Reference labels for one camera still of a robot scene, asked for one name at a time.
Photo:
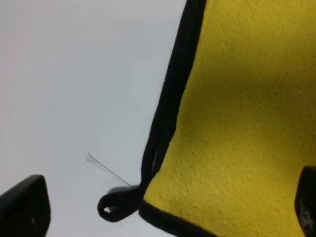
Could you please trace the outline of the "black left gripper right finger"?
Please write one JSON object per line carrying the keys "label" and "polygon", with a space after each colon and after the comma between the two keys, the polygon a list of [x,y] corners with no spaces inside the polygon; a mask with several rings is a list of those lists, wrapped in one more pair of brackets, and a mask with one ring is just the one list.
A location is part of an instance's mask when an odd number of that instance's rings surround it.
{"label": "black left gripper right finger", "polygon": [[306,237],[316,236],[316,167],[305,166],[299,177],[295,212]]}

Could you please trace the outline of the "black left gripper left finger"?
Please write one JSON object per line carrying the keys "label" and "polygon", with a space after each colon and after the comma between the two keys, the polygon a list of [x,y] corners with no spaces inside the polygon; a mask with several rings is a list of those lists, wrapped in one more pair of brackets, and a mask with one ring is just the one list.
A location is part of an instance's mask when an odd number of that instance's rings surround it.
{"label": "black left gripper left finger", "polygon": [[43,175],[31,175],[0,196],[2,237],[44,237],[51,221]]}

